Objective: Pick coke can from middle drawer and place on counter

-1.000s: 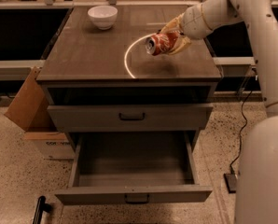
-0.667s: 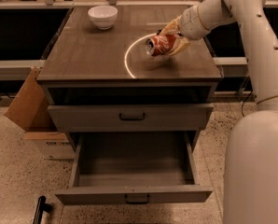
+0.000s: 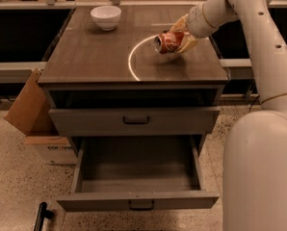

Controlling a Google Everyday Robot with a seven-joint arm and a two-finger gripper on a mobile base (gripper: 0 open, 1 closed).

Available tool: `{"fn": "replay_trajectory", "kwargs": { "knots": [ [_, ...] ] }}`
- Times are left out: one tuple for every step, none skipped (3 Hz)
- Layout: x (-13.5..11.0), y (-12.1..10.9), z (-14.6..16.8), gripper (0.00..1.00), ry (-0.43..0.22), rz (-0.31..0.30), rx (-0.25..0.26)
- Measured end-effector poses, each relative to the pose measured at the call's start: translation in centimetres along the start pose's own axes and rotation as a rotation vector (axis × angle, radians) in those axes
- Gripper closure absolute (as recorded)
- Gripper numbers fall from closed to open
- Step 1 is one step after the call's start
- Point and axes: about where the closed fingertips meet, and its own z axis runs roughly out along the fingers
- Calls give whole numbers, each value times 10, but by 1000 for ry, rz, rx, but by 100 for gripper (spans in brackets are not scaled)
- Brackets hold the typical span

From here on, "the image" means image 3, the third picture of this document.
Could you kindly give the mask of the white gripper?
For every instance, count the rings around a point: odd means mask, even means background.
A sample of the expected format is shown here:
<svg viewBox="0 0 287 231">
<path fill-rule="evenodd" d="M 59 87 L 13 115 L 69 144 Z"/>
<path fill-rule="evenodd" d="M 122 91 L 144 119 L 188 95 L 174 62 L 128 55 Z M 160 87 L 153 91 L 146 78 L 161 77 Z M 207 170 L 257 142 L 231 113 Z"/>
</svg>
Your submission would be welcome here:
<svg viewBox="0 0 287 231">
<path fill-rule="evenodd" d="M 184 53 L 196 46 L 196 38 L 204 39 L 215 32 L 215 28 L 207 22 L 202 4 L 192 7 L 188 14 L 181 16 L 170 28 L 171 33 L 185 32 L 187 30 L 191 34 L 186 33 L 184 35 L 180 46 L 176 50 L 178 54 Z"/>
</svg>

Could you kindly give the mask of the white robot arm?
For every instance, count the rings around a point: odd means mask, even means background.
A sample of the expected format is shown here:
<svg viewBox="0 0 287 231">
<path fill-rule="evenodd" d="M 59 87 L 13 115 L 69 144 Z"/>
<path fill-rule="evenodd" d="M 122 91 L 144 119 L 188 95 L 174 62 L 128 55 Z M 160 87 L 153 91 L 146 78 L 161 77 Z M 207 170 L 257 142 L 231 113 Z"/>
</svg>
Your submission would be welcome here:
<svg viewBox="0 0 287 231">
<path fill-rule="evenodd" d="M 223 151 L 223 231 L 287 231 L 287 44 L 272 0 L 206 0 L 174 25 L 203 39 L 223 24 L 243 26 L 261 109 L 241 117 Z"/>
</svg>

